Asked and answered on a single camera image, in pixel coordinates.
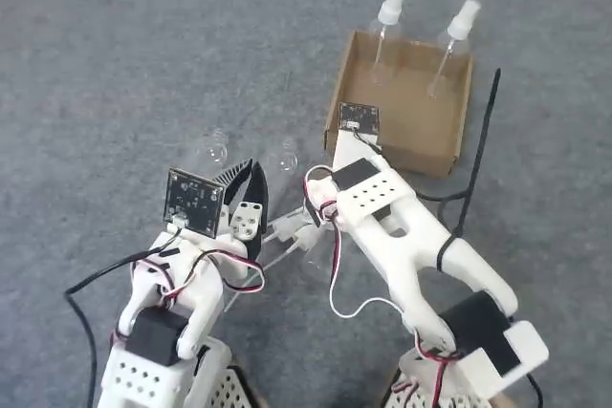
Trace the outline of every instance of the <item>white plastic bracket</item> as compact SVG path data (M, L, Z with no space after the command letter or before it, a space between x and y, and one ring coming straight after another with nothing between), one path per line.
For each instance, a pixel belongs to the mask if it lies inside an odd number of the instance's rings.
M240 241L250 241L257 235L261 221L261 204L241 202L233 215L229 227L235 238Z

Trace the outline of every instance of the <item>clear plastic bottle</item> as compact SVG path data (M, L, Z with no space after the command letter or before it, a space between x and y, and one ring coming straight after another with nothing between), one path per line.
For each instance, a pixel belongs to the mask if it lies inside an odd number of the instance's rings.
M388 82L397 72L400 49L396 42L402 38L399 20L403 1L385 0L378 16L368 29L376 39L372 51L370 75L377 85Z
M186 172L213 179L223 171L227 159L228 136L217 127L210 134L191 140L178 166Z
M283 198L298 190L297 144L294 138L285 137L279 142L271 142L272 149L266 152L262 165L268 183L268 218L282 215L295 206L294 199Z
M448 27L438 36L436 45L444 52L436 66L436 74L427 86L427 95L436 98L441 87L445 85L445 70L450 67L453 59L470 52L468 35L470 34L476 15L480 11L480 3L476 0L466 0L459 14L452 18Z

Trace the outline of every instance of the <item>hole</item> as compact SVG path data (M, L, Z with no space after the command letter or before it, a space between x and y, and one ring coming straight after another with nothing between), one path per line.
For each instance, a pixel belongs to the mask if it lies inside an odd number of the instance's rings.
M396 228L393 231L391 231L390 233L387 232L387 234L389 236L391 236L392 238L401 238L402 236L406 235L405 229L403 228Z

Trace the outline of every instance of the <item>spray bottle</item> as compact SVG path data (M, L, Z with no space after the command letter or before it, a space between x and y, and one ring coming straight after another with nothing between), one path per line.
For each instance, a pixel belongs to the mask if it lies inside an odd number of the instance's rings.
M376 40L372 56L370 74L374 83L383 85L389 81L399 65L398 40L402 38L402 27L399 24L404 0L385 0L378 16L370 25L369 32Z
M445 68L453 58L466 55L470 52L468 35L470 34L476 15L480 11L480 3L476 0L466 0L459 14L452 18L447 29L437 40L437 46L444 52L433 80L427 87L427 94L436 97L442 84Z

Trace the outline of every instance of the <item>gray carpet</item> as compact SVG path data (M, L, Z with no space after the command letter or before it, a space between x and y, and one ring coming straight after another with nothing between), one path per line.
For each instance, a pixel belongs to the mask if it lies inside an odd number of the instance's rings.
M87 347L61 292L151 243L167 167L190 139L222 126L238 160L268 155L291 133L302 166L320 161L348 33L380 1L0 0L2 407L82 406ZM408 34L434 37L462 1L406 0ZM464 154L447 180L412 180L428 192L465 185L502 67L467 239L514 286L519 316L550 347L535 372L547 405L606 406L612 0L482 3ZM281 206L298 199L296 186ZM266 290L215 327L272 407L376 406L411 346L384 305L351 321L330 312L331 244L274 268ZM350 310L385 288L355 246L345 250L337 293ZM437 308L466 293L442 275L422 277ZM102 363L128 294L123 272L78 297ZM512 393L535 406L526 384Z

